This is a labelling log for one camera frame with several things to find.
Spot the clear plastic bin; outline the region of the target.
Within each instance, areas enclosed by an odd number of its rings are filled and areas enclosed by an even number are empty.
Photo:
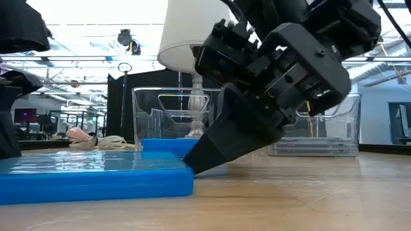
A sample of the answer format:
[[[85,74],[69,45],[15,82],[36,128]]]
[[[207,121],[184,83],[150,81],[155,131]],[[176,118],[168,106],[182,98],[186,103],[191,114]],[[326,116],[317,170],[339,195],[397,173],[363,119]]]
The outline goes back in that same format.
[[[319,115],[310,117],[303,106],[294,121],[285,126],[285,137],[348,138],[359,143],[360,94],[349,94],[343,102]],[[354,146],[338,144],[280,144],[280,146]]]
[[[136,150],[143,150],[143,139],[200,139],[216,118],[220,90],[202,89],[206,106],[190,111],[191,90],[186,87],[132,89]]]

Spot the dark doorway window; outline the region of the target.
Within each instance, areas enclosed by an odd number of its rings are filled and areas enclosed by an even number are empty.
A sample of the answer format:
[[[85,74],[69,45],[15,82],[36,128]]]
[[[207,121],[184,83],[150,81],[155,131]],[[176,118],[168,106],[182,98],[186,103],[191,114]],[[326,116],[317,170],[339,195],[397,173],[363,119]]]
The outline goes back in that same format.
[[[411,146],[411,102],[390,102],[389,116],[392,143]]]

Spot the round sign on pole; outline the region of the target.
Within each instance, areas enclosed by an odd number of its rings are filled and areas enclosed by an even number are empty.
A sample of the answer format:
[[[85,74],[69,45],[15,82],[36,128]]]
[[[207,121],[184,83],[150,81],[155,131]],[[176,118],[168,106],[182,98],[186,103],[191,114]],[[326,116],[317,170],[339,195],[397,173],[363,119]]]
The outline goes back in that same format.
[[[124,113],[125,113],[125,100],[127,95],[127,78],[128,73],[132,70],[132,66],[129,63],[122,62],[118,65],[118,71],[123,73],[123,93],[121,101],[121,129],[123,129],[124,124]]]

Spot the white shade table lamp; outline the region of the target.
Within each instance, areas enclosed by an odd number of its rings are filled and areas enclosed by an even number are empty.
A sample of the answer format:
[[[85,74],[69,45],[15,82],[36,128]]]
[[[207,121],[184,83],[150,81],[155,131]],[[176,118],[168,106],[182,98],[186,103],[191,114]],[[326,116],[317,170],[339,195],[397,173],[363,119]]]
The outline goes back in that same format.
[[[190,111],[206,106],[203,78],[195,71],[193,53],[222,19],[230,20],[231,13],[220,0],[168,0],[157,61],[168,69],[192,75]]]

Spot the computer monitor purple screen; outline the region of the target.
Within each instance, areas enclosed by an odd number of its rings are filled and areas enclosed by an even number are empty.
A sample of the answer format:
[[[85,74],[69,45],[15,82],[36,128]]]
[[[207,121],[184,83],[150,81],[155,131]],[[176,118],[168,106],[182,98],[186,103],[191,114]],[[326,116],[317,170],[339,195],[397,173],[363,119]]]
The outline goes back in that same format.
[[[16,108],[14,110],[15,123],[36,123],[37,109],[36,108]]]

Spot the black ceiling-hung device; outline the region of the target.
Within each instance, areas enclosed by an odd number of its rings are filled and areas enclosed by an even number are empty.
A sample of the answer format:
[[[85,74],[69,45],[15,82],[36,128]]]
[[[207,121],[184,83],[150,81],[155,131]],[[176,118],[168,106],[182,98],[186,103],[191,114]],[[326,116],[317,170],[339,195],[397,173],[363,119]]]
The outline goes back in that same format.
[[[141,46],[139,42],[132,38],[129,29],[121,29],[117,37],[117,42],[126,47],[127,52],[131,52],[131,55],[140,55]]]

